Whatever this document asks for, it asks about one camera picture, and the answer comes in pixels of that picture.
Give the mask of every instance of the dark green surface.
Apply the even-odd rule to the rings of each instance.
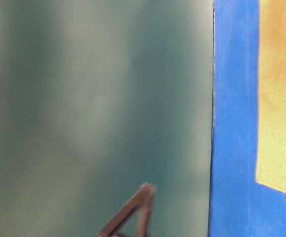
[[[146,181],[151,236],[206,236],[211,5],[0,1],[0,237],[96,236]]]

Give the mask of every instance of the blue border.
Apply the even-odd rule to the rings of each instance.
[[[286,195],[255,181],[259,4],[215,0],[210,237],[286,237]]]

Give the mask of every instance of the blue frame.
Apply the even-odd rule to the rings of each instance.
[[[259,2],[215,0],[210,237],[286,237],[286,194],[255,181]]]

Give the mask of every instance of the yellow paper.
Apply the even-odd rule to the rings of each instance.
[[[258,183],[286,193],[286,0],[260,0]]]

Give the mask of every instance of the yellow poster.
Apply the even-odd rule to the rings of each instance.
[[[258,183],[286,193],[286,0],[260,0]]]

